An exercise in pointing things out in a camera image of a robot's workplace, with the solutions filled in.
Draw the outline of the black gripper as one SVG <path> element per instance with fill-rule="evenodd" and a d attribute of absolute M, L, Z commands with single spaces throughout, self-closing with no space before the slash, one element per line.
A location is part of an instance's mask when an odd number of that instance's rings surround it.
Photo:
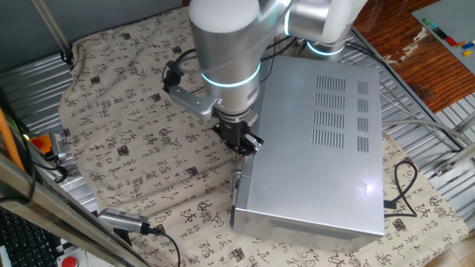
<path fill-rule="evenodd" d="M 218 123 L 212 130 L 225 142 L 226 148 L 235 152 L 238 156 L 246 156 L 246 149 L 240 144 L 245 139 L 251 152 L 258 152 L 264 141 L 252 133 L 252 126 L 257 121 L 257 113 L 253 110 L 247 110 L 238 115 L 230 115 L 216 110 Z"/>

